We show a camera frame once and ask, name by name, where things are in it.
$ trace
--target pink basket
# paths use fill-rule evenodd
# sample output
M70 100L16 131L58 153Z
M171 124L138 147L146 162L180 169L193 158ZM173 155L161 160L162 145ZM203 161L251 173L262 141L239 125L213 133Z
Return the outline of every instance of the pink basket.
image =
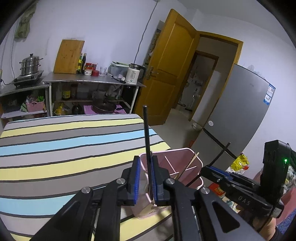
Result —
M171 178L174 178L179 172L183 171L184 167L190 162L194 156L194 152L189 148L182 148L177 150L167 150L160 152L153 152L153 155L157 155L158 163L160 167L169 170ZM139 185L139 197L137 204L131 207L133 214L137 218L147 218L156 215L168 207L157 207L150 199L148 188L148 173L147 173L147 159L146 153L140 154L141 159L141 173L140 173L140 185ZM195 178L201 168L203 167L202 161L196 157L190 166L184 171L179 181L184 185L188 184L193 178ZM194 183L190 185L191 188L199 189L203 186L203 180L200 177Z
M43 110L43 107L44 107L44 101L42 102L33 101L32 103L26 102L26 106L27 106L28 112L41 111Z

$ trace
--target electric kettle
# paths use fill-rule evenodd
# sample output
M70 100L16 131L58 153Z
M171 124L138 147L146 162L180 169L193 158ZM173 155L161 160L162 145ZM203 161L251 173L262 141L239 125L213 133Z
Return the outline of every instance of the electric kettle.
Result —
M130 84L137 84L138 80L142 80L146 73L146 67L137 65L137 64L130 64L128 68L128 73L126 75L126 82ZM139 78L140 70L143 70L142 76Z

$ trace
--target person's hand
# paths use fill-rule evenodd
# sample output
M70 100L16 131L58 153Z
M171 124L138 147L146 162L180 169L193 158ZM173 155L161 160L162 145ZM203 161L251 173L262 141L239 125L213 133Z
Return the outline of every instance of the person's hand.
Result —
M239 205L236 206L237 210L240 210L240 212L238 213L246 222L248 222L250 220L250 217L252 216L252 214L250 214L248 211L243 210L243 208ZM261 226L264 224L264 222L266 222L267 217L255 217L252 225L254 227L255 230L258 230L259 228L261 228ZM276 219L275 218L269 218L267 223L264 225L264 227L262 228L262 230L259 232L259 234L266 240L269 241L273 235L276 232Z

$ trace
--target refrigerator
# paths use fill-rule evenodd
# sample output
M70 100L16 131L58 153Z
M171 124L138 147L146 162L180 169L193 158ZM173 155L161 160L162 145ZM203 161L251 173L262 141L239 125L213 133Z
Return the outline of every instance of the refrigerator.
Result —
M226 170L247 146L261 124L275 87L250 70L234 65L212 114L191 149L204 166L230 142L213 166Z

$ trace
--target yellow bag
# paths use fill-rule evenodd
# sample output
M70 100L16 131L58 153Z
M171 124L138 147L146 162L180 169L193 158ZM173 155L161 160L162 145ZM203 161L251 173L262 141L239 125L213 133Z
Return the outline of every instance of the yellow bag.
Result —
M234 171L238 171L240 169L243 169L245 166L249 165L248 158L242 153L239 155L239 157L231 164L231 168Z

